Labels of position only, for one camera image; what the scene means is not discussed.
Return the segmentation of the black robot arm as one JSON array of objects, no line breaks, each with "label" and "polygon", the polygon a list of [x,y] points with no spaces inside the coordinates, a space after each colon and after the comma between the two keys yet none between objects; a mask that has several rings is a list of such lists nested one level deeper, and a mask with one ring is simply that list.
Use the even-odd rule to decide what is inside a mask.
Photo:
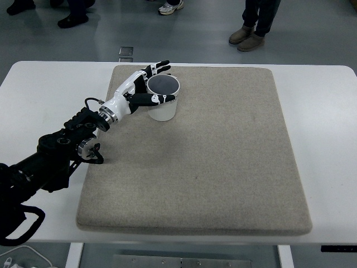
[{"label": "black robot arm", "polygon": [[37,151],[17,164],[1,164],[1,245],[28,241],[45,219],[45,212],[24,205],[40,189],[67,188],[69,178],[82,163],[102,164],[94,131],[110,128],[107,116],[84,107],[64,128],[39,138]]}]

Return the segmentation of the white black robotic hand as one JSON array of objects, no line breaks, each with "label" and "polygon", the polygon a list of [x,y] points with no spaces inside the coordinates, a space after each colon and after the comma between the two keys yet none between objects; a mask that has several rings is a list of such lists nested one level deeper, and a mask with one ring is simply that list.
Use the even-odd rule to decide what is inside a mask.
[{"label": "white black robotic hand", "polygon": [[149,78],[170,68],[170,62],[165,60],[134,72],[115,90],[113,98],[102,104],[99,115],[112,124],[134,113],[138,107],[157,106],[153,94],[147,93],[147,82]]}]

